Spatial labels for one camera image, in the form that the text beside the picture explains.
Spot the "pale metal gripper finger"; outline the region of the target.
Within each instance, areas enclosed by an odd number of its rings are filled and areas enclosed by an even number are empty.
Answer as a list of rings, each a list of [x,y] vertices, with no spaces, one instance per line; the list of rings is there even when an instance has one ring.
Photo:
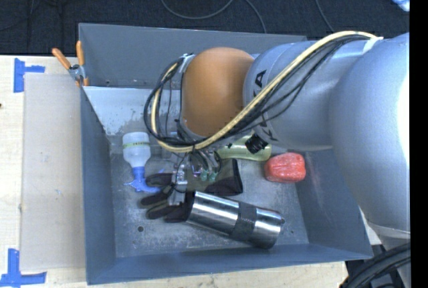
[[[169,206],[178,206],[181,203],[184,203],[186,193],[187,181],[172,183],[167,197],[167,204]]]
[[[186,170],[184,164],[177,165],[172,175],[173,184],[185,184],[186,183]]]

